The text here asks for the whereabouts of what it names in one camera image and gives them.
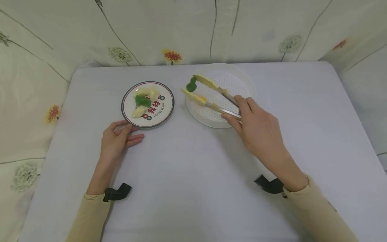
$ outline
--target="perforated steamer tray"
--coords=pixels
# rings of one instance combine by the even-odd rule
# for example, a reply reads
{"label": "perforated steamer tray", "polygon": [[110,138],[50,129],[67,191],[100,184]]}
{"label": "perforated steamer tray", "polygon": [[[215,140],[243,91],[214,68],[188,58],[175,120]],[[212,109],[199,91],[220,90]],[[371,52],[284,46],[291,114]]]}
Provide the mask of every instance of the perforated steamer tray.
{"label": "perforated steamer tray", "polygon": [[[252,97],[254,100],[256,98],[253,80],[247,73],[234,65],[225,63],[209,64],[197,69],[193,74],[211,79],[219,87],[227,89],[232,96],[239,94],[244,98]],[[196,84],[197,89],[193,92],[194,94],[199,97],[205,97],[207,102],[216,103],[219,107],[238,113],[238,108],[220,93],[198,81]],[[188,98],[186,98],[185,101],[192,116],[200,123],[216,129],[231,127],[226,120],[220,117],[220,113],[207,107],[200,106]]]}

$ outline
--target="green food piece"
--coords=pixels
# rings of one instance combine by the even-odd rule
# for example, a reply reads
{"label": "green food piece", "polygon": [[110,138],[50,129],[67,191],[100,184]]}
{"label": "green food piece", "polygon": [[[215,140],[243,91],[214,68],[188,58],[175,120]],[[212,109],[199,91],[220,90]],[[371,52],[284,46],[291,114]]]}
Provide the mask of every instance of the green food piece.
{"label": "green food piece", "polygon": [[188,83],[185,87],[187,89],[187,91],[189,91],[190,93],[193,92],[194,90],[196,90],[196,88],[197,88],[195,82],[196,82],[196,77],[192,77],[190,80],[190,83]]}
{"label": "green food piece", "polygon": [[136,100],[137,107],[145,106],[148,108],[151,106],[151,100],[147,99],[146,97],[142,97],[142,96],[137,95],[134,99]]}

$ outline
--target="floral curtain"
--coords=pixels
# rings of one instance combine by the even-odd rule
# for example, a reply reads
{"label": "floral curtain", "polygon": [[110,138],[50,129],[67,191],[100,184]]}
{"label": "floral curtain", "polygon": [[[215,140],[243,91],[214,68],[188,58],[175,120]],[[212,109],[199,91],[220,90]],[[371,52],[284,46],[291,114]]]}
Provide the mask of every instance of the floral curtain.
{"label": "floral curtain", "polygon": [[2,0],[0,241],[16,241],[71,76],[103,66],[330,62],[387,170],[384,0]]}

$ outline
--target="white plate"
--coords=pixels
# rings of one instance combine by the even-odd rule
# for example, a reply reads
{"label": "white plate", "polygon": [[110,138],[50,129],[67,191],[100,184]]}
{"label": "white plate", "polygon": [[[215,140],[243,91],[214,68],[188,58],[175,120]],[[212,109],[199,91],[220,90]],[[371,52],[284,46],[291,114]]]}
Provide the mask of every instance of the white plate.
{"label": "white plate", "polygon": [[[133,92],[138,88],[150,88],[157,86],[160,90],[160,96],[157,101],[152,102],[144,115],[139,118],[132,118],[132,112],[136,108],[136,102],[133,97]],[[171,90],[164,84],[159,82],[141,82],[126,92],[121,102],[121,111],[123,117],[131,124],[142,129],[156,127],[165,122],[172,114],[175,106],[175,99]]]}

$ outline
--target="sleeve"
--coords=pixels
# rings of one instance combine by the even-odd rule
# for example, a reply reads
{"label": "sleeve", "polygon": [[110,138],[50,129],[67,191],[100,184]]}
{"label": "sleeve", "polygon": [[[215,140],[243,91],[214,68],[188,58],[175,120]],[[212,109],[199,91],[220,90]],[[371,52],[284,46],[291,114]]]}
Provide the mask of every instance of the sleeve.
{"label": "sleeve", "polygon": [[318,242],[356,242],[358,239],[333,205],[308,176],[309,185],[298,192],[284,193],[293,203],[302,223]]}
{"label": "sleeve", "polygon": [[110,209],[110,202],[102,201],[104,195],[85,194],[66,242],[99,242],[102,228]]}

